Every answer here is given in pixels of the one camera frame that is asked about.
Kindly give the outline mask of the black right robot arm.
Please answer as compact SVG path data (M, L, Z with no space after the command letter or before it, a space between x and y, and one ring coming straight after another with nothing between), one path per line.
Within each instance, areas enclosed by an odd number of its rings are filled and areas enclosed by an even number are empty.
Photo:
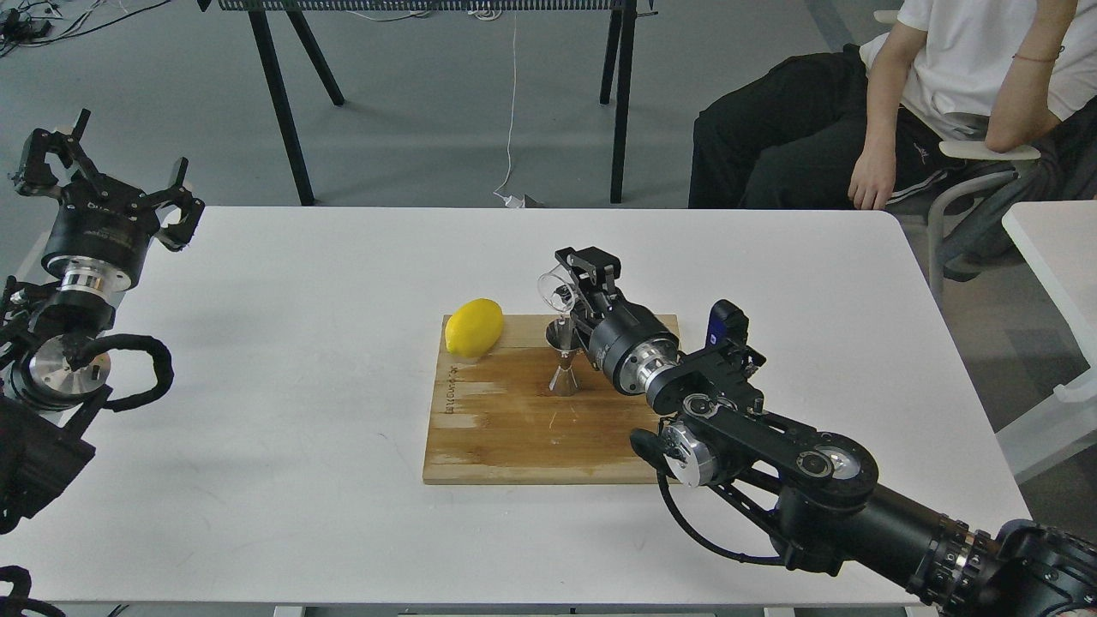
M615 256L595 247L554 256L543 295L559 319L548 343L580 349L620 394L644 396L661 418L656 431L631 431L631 448L698 545L740 563L832 577L853 561L941 616L1093 616L1092 542L1024 519L989 536L883 487L861 444L764 410L749 382L764 355L749 346L749 319L735 304L716 302L704 347L682 354L661 319L620 291ZM670 479L727 501L774 554L710 542L674 503Z

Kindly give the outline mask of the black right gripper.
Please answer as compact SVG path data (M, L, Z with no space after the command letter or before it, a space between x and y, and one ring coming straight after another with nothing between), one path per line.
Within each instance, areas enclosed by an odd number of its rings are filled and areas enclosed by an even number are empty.
M566 247L554 257L586 301L586 308L561 316L561 350L581 350L618 392L646 394L654 375L678 364L677 335L651 308L615 298L620 261L614 255L596 247Z

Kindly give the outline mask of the person right hand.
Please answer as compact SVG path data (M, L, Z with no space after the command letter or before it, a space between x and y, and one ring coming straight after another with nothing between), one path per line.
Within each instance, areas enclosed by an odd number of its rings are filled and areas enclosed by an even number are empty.
M866 141L853 164L848 198L857 210L883 210L895 187L895 141Z

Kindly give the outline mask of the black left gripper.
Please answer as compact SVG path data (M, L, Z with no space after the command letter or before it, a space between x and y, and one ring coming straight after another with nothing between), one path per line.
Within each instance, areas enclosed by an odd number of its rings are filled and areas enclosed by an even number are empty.
M112 194L106 175L98 171L80 145L90 116L90 110L81 110L68 133L33 130L24 143L19 168L10 179L19 195L52 198L59 202L50 238L39 259L50 276L61 278L71 261L86 258L118 270L118 274L112 277L114 289L125 291L140 283L142 266L152 237L170 251L185 249L195 234L205 202L195 198L186 186L186 157L176 162L171 183L163 190L145 198L138 190L122 189ZM50 155L66 171L77 171L78 179L59 186L46 161ZM162 215L159 212L167 207L176 207L177 221L160 225Z

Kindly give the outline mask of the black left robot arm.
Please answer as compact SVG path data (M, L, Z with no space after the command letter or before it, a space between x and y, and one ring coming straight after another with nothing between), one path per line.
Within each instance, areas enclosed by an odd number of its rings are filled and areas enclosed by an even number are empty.
M48 284L8 277L3 288L3 532L63 495L93 459L84 441L100 410L138 410L176 379L156 338L113 333L115 301L140 282L150 243L180 251L205 204L176 164L165 190L147 192L98 171L80 143L90 113L69 130L34 130L13 184L57 201L39 265Z

